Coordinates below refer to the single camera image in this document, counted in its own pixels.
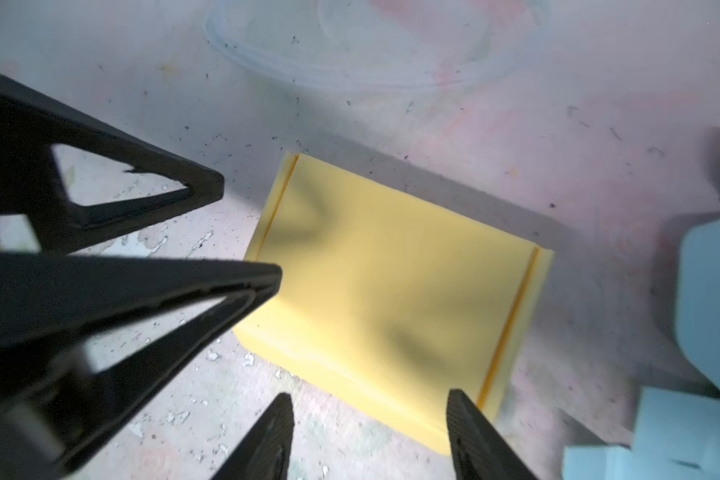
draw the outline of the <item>pink stain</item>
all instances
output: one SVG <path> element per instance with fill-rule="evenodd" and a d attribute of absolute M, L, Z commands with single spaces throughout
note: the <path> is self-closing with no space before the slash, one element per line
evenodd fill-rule
<path fill-rule="evenodd" d="M 15 60 L 3 60 L 0 62 L 0 74 L 16 80 L 21 75 L 21 65 Z"/>
<path fill-rule="evenodd" d="M 697 90 L 686 88 L 667 92 L 629 93 L 617 98 L 613 103 L 623 110 L 656 112 L 685 108 L 699 100 L 700 95 Z"/>
<path fill-rule="evenodd" d="M 515 23 L 528 10 L 525 0 L 469 0 L 490 19 L 492 24 L 506 26 Z"/>

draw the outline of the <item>paint stain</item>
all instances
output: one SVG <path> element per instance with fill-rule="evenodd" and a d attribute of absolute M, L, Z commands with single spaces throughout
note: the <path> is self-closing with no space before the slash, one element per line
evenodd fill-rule
<path fill-rule="evenodd" d="M 659 155 L 662 158 L 664 158 L 666 156 L 666 154 L 664 153 L 664 150 L 660 150 L 659 148 L 656 148 L 656 147 L 648 147 L 646 149 L 646 152 L 648 152 L 649 154 Z"/>
<path fill-rule="evenodd" d="M 307 419 L 307 438 L 313 441 L 317 446 L 323 446 L 328 440 L 328 431 L 323 422 L 314 415 L 310 415 Z"/>
<path fill-rule="evenodd" d="M 75 180 L 74 165 L 72 165 L 71 167 L 67 168 L 64 171 L 64 185 L 67 188 L 69 188 L 72 185 L 74 185 L 74 180 Z"/>
<path fill-rule="evenodd" d="M 157 70 L 163 74 L 163 80 L 168 80 L 179 74 L 179 68 L 173 64 L 163 63 L 157 67 Z"/>
<path fill-rule="evenodd" d="M 355 453 L 371 456 L 381 451 L 392 440 L 392 429 L 381 422 L 371 420 L 363 424 L 355 441 Z"/>

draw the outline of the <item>white paint splatter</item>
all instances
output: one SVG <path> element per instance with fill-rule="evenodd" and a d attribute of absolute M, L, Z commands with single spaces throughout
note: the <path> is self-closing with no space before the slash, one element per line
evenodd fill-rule
<path fill-rule="evenodd" d="M 129 423 L 128 429 L 139 438 L 144 438 L 144 430 L 141 429 L 141 422 Z"/>
<path fill-rule="evenodd" d="M 186 258 L 190 258 L 190 255 L 194 254 L 194 253 L 195 253 L 195 250 L 197 250 L 197 249 L 199 249 L 200 247 L 202 247 L 202 244 L 204 244 L 205 242 L 207 242 L 208 240 L 210 240 L 210 238 L 211 238 L 212 236 L 213 236 L 213 230 L 210 231 L 210 232 L 206 232 L 206 234 L 204 235 L 204 237 L 201 238 L 200 240 L 198 240 L 197 243 L 192 247 L 192 249 L 190 250 L 190 252 L 186 255 Z"/>
<path fill-rule="evenodd" d="M 159 244 L 154 246 L 154 248 L 149 248 L 147 245 L 139 241 L 139 232 L 131 232 L 128 235 L 122 236 L 119 242 L 115 241 L 114 244 L 111 244 L 102 250 L 101 255 L 145 258 L 157 253 L 157 251 L 165 245 L 167 241 L 168 237 L 165 236 Z"/>

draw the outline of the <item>dirty surface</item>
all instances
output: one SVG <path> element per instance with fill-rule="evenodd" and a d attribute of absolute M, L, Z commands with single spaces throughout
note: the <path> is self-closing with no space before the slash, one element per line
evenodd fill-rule
<path fill-rule="evenodd" d="M 209 47 L 207 0 L 0 2 L 0 72 L 226 178 L 221 201 L 86 254 L 241 258 L 284 150 L 556 250 L 497 422 L 552 480 L 565 444 L 630 443 L 639 384 L 710 391 L 672 342 L 671 319 L 682 235 L 720 216 L 720 2 L 559 5 L 566 15 L 543 47 L 506 78 L 427 94 L 263 82 Z M 102 162 L 64 153 L 73 197 L 175 187 Z M 191 315 L 99 336 L 91 355 L 105 366 Z M 231 333 L 77 477 L 209 478 L 280 391 L 296 412 L 291 479 L 453 477 L 450 458 Z"/>

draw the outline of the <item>triangular opening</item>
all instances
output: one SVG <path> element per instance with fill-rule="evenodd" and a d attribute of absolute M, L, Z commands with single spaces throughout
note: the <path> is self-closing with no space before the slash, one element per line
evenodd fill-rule
<path fill-rule="evenodd" d="M 100 372 L 110 368 L 150 343 L 173 332 L 174 329 L 191 321 L 202 312 L 221 303 L 224 299 L 224 296 L 220 296 L 198 300 L 148 319 L 92 336 L 84 343 L 84 351 L 91 369 L 93 372 Z M 231 335 L 223 333 L 220 337 L 229 339 Z M 221 340 L 215 340 L 198 357 L 215 362 L 221 357 L 218 353 L 218 344 L 221 342 Z"/>
<path fill-rule="evenodd" d="M 64 144 L 53 145 L 67 196 L 78 205 L 153 197 L 184 188 L 158 174 L 134 174 L 128 164 Z"/>

